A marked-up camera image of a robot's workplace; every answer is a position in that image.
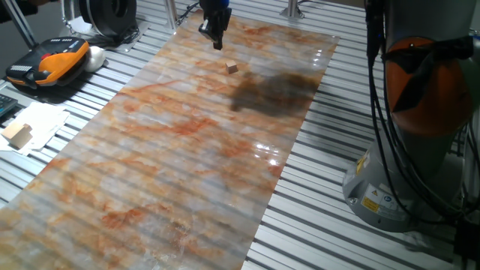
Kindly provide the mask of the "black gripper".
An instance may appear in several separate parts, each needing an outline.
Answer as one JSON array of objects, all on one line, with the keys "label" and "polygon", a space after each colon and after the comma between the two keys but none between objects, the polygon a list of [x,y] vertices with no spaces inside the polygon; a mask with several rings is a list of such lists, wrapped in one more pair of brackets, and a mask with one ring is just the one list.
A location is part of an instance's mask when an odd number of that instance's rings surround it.
[{"label": "black gripper", "polygon": [[[212,30],[216,38],[213,47],[216,50],[223,49],[223,37],[227,27],[225,25],[230,21],[232,9],[229,7],[229,0],[200,0],[200,7],[203,10],[203,19],[205,20],[199,26],[199,33],[206,38],[212,37]],[[212,28],[210,23],[219,19],[223,24],[217,23]]]}]

